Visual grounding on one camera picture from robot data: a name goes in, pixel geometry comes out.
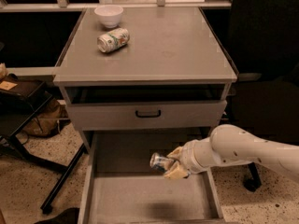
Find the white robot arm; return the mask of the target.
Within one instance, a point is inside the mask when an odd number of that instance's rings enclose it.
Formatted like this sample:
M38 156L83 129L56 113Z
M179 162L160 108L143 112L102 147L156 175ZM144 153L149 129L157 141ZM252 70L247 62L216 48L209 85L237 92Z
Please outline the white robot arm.
M167 179L254 162L299 182L299 146L268 141L230 124L216 127L208 138L187 142L167 157L174 160L164 174Z

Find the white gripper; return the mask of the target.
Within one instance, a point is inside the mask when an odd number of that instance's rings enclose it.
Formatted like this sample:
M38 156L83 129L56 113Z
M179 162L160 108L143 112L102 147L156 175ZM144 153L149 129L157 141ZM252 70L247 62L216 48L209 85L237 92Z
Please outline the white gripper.
M168 159L176 160L168 171L164 173L166 179L178 180L187 178L191 174L199 174L202 166L194 156L195 141L187 142L183 147L177 147L167 155Z

